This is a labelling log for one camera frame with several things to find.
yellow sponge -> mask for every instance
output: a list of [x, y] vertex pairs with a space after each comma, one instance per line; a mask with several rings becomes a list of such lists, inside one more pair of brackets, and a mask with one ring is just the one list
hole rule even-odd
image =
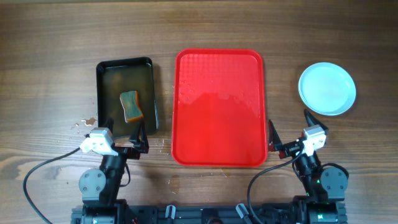
[[126, 123], [139, 121], [144, 117], [138, 104], [137, 91], [129, 91], [120, 94], [120, 102], [124, 109], [124, 120]]

green sponge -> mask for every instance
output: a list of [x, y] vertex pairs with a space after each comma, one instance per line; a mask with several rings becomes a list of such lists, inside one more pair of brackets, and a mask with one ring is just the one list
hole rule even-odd
[[129, 91], [120, 94], [120, 102], [124, 109], [126, 123], [138, 121], [144, 117], [138, 104], [138, 92]]

water spill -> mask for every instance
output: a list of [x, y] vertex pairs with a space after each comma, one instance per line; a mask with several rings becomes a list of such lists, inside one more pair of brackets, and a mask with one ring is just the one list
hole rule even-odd
[[90, 118], [90, 119], [83, 119], [82, 121], [85, 122], [85, 126], [91, 126], [97, 121], [95, 118]]
[[171, 179], [169, 179], [169, 188], [173, 194], [180, 193], [180, 177], [178, 175], [173, 175]]

black tray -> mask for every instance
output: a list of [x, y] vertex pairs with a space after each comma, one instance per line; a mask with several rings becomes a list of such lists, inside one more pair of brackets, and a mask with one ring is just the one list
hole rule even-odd
[[120, 94], [136, 90], [147, 134], [159, 129], [152, 60], [148, 57], [112, 60], [97, 65], [98, 126], [114, 120], [113, 137], [130, 136], [138, 122], [126, 123]]

red plastic tray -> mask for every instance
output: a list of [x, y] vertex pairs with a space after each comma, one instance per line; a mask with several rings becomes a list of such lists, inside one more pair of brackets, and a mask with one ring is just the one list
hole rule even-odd
[[185, 166], [265, 161], [264, 69], [257, 52], [185, 49], [177, 55], [172, 155]]

